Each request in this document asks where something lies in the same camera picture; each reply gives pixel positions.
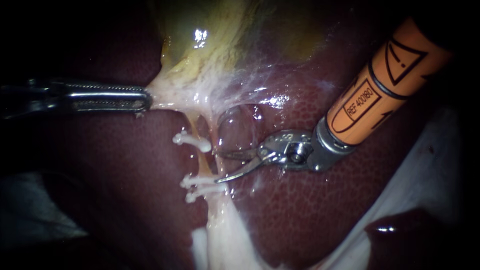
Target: warning triangle symbol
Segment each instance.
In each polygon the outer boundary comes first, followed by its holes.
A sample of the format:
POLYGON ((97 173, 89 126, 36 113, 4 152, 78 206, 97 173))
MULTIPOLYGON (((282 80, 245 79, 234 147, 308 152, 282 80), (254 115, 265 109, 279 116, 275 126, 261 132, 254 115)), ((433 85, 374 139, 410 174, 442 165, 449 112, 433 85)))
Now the warning triangle symbol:
POLYGON ((393 38, 390 39, 385 47, 385 61, 393 86, 396 86, 426 55, 424 51, 407 47, 393 38))

